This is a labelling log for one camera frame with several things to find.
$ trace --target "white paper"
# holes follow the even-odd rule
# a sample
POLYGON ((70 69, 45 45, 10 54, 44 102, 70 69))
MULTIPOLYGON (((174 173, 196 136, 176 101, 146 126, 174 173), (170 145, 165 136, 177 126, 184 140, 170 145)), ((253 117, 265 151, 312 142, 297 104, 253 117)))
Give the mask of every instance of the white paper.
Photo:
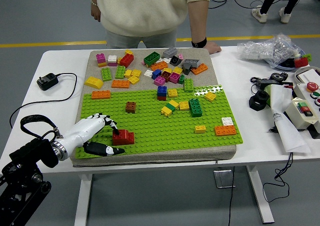
POLYGON ((275 126, 286 152, 310 153, 311 150, 296 127, 283 114, 291 103, 292 90, 281 85, 270 87, 270 106, 275 126))

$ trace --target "gray floor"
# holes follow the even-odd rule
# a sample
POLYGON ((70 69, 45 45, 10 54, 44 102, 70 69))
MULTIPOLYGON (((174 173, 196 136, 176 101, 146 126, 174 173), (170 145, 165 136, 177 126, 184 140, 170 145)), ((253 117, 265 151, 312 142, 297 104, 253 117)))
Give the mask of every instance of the gray floor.
MULTIPOLYGON (((249 7, 255 0, 237 0, 249 7)), ((279 22, 278 2, 269 10, 266 24, 259 24, 250 9, 234 0, 209 10, 208 37, 319 34, 320 0, 300 0, 288 25, 279 22)), ((90 15, 89 0, 0 0, 0 46, 21 43, 101 41, 103 27, 90 15)), ((189 38, 189 23, 179 27, 178 38, 189 38)), ((312 54, 312 66, 320 66, 320 38, 293 39, 312 54)), ((221 40, 221 46, 235 46, 247 40, 221 40)), ((178 42, 189 47, 190 42, 178 42)), ((0 47, 0 154, 10 134, 9 117, 19 107, 28 90, 41 56, 49 50, 102 49, 103 45, 0 47)), ((273 180, 275 168, 259 167, 263 183, 273 180)), ((270 204, 276 226, 318 225, 320 181, 319 162, 295 162, 283 176, 290 196, 270 204)), ((27 225, 73 225, 80 179, 75 175, 46 175, 52 191, 27 225)), ((217 225, 228 224, 230 189, 216 189, 211 168, 157 170, 95 175, 93 178, 88 226, 96 225, 217 225)), ((262 225, 246 169, 235 168, 231 225, 262 225)), ((269 199, 286 194, 285 188, 267 188, 269 199)))

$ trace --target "white table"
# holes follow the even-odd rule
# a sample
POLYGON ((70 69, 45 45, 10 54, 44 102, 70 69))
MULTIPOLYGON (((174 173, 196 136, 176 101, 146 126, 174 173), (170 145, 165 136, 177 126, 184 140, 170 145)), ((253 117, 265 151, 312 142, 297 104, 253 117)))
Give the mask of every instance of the white table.
MULTIPOLYGON (((59 84, 47 91, 42 91, 36 81, 48 73, 75 73, 78 83, 74 95, 67 101, 33 104, 22 108, 17 116, 16 123, 6 143, 0 159, 0 169, 11 160, 9 154, 19 149, 33 139, 32 136, 20 129, 20 120, 28 115, 40 114, 54 122, 61 132, 65 132, 75 123, 80 95, 82 92, 88 58, 92 50, 62 50, 47 51, 43 54, 38 68, 34 74, 30 87, 26 93, 23 104, 34 101, 45 101, 67 98, 74 87, 73 76, 60 76, 59 84)), ((104 167, 75 168, 70 159, 59 162, 55 168, 46 167, 41 161, 37 164, 44 174, 75 173, 81 177, 78 208, 75 225, 86 225, 87 210, 90 199, 92 174, 114 173, 132 170, 172 169, 179 167, 230 167, 246 166, 253 186, 263 223, 273 223, 274 219, 265 201, 262 183, 256 165, 284 163, 289 154, 285 152, 280 136, 268 132, 274 126, 270 108, 254 111, 249 108, 249 99, 252 96, 250 88, 251 77, 265 78, 275 70, 261 61, 242 61, 237 59, 237 47, 222 47, 222 52, 211 55, 212 64, 219 84, 223 86, 231 106, 234 118, 240 130, 243 144, 237 146, 236 154, 232 159, 222 161, 204 161, 188 163, 162 163, 120 165, 104 167)), ((29 123, 26 126, 32 132, 42 135, 51 130, 45 123, 29 123)), ((312 161, 320 159, 320 139, 312 139, 308 131, 300 132, 310 146, 311 153, 295 153, 295 161, 312 161)))

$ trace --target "white sweater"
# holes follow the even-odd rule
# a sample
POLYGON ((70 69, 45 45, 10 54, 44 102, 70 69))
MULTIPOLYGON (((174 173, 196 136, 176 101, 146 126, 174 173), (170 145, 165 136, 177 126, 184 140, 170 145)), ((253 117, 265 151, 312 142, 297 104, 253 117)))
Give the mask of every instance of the white sweater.
POLYGON ((187 3, 193 1, 203 0, 97 0, 97 5, 108 31, 147 37, 175 30, 186 19, 187 3))

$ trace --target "person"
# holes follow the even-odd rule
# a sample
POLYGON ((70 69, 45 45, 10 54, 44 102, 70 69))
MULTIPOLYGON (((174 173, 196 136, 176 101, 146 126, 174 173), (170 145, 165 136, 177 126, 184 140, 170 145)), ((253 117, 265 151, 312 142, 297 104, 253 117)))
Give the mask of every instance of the person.
POLYGON ((90 0, 91 15, 106 29, 108 49, 176 46, 177 28, 189 15, 191 42, 210 54, 221 48, 207 41, 206 26, 210 0, 90 0))
MULTIPOLYGON (((268 18, 268 10, 271 7, 275 0, 264 0, 262 6, 259 5, 256 8, 252 9, 251 13, 252 16, 255 17, 259 23, 264 24, 267 22, 268 18)), ((290 17, 291 17, 291 12, 296 5, 298 0, 289 0, 286 7, 282 7, 279 11, 279 15, 281 17, 280 22, 283 24, 289 23, 290 17)))

